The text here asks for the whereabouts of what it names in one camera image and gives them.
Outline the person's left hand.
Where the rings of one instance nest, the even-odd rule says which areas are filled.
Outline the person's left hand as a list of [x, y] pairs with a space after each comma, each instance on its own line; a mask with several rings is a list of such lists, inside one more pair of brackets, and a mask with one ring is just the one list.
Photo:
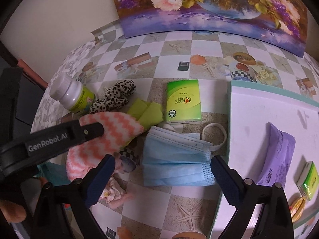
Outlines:
[[9, 223], [20, 223], [27, 217], [25, 209], [16, 203], [1, 200], [0, 206], [5, 219]]

